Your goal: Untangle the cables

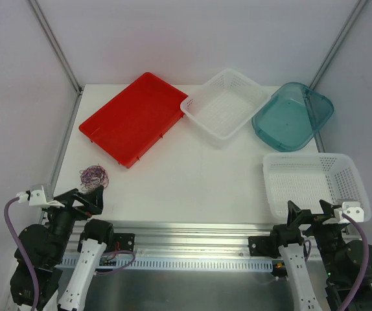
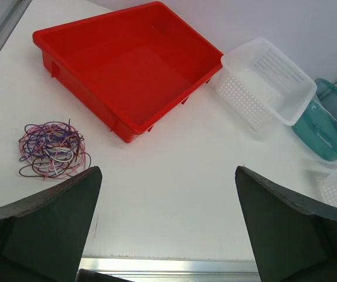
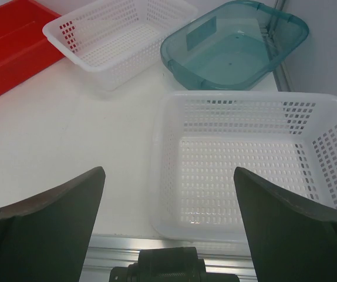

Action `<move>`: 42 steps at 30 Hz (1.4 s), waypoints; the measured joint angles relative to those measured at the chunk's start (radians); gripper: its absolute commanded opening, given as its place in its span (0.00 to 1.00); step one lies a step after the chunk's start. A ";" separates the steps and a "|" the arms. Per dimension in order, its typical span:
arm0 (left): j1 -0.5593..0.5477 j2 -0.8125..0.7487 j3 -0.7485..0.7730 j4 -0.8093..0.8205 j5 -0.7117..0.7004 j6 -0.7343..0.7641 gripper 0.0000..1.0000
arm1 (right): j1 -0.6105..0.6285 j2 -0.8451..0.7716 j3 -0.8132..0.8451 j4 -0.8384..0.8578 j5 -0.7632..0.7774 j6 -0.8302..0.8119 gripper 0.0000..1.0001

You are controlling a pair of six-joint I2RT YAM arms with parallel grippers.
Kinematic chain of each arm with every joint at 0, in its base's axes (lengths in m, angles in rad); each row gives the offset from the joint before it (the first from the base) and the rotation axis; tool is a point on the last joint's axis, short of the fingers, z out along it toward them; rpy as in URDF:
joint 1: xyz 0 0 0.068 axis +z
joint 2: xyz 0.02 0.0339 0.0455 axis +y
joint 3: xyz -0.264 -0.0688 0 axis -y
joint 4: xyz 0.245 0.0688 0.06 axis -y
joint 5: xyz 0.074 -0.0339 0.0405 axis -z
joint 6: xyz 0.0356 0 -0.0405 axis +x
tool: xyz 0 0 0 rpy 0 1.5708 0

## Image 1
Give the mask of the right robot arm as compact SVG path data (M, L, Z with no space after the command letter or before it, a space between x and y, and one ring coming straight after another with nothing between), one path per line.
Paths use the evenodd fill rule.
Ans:
M358 201L333 205L320 200L314 214L288 201L285 224L270 233L272 258L284 262L295 310L321 310L307 269L305 239L313 237L327 273L326 300L331 310L372 310L372 245L360 223L364 210Z

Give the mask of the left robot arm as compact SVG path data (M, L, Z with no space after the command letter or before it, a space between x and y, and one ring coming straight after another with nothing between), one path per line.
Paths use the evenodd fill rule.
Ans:
M38 185L19 192L4 208L5 222L17 249L17 267L10 280L10 295L20 310L83 310L86 295L101 256L115 244L113 226L98 220L104 186L82 193L71 189L53 196ZM16 233L9 218L13 203L27 202L47 213L47 224L32 224ZM62 263L77 221L86 221L80 236L79 258L62 295L58 293Z

